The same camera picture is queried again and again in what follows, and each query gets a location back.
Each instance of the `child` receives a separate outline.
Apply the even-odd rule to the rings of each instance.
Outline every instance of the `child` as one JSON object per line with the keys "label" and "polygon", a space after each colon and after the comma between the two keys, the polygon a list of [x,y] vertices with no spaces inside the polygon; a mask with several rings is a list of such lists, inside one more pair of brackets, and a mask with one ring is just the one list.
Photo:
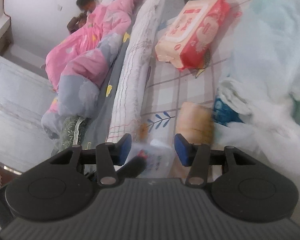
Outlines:
{"label": "child", "polygon": [[67,28],[70,34],[79,30],[87,22],[87,13],[81,13],[78,17],[73,17],[68,23]]}
{"label": "child", "polygon": [[102,0],[77,0],[77,6],[82,11],[92,13]]}

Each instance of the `pink comforter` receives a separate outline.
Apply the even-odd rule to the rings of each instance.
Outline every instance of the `pink comforter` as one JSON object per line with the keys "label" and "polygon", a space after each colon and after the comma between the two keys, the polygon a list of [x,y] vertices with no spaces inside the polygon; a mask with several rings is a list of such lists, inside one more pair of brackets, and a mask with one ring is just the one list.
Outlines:
{"label": "pink comforter", "polygon": [[131,24],[136,1],[103,0],[84,27],[47,55],[46,72],[58,92],[41,120],[50,138],[58,138],[67,116],[93,116],[100,87]]}
{"label": "pink comforter", "polygon": [[[132,15],[136,1],[114,0],[107,6],[98,5],[88,16],[86,25],[50,51],[46,58],[46,72],[55,90],[58,90],[61,73],[68,62],[84,52],[94,49],[102,37],[112,30],[115,29],[116,33],[122,35],[125,33],[131,24],[130,15]],[[97,73],[91,72],[93,69],[87,71],[86,78],[90,79],[91,75],[96,76]]]}

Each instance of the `gray ribbed surface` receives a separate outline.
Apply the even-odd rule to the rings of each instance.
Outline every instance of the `gray ribbed surface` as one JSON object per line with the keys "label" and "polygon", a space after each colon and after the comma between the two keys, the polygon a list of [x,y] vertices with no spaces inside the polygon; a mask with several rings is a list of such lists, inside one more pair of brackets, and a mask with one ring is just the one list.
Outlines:
{"label": "gray ribbed surface", "polygon": [[179,179],[126,179],[102,190],[75,217],[54,223],[15,219],[0,236],[15,240],[300,239],[288,219],[267,224],[236,220],[213,206],[204,191]]}

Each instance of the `screw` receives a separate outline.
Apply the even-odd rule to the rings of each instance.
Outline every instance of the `screw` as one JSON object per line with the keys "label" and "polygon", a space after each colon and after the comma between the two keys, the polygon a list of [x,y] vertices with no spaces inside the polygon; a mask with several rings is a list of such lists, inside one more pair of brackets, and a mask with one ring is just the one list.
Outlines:
{"label": "screw", "polygon": [[191,185],[201,185],[204,183],[204,179],[199,178],[199,177],[192,177],[189,179],[189,183]]}
{"label": "screw", "polygon": [[103,177],[100,182],[103,184],[103,185],[112,185],[114,183],[116,183],[116,179],[114,177]]}

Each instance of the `white fabric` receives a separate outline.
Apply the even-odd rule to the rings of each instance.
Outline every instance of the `white fabric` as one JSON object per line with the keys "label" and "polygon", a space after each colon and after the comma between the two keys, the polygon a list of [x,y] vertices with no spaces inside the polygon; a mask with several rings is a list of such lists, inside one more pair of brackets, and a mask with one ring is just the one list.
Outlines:
{"label": "white fabric", "polygon": [[264,153],[299,190],[293,220],[300,225],[300,0],[253,0],[234,32],[230,76],[218,93],[246,123],[216,126],[217,144]]}
{"label": "white fabric", "polygon": [[125,133],[135,138],[140,122],[149,61],[165,0],[144,0],[132,28],[118,89],[114,99],[108,142]]}

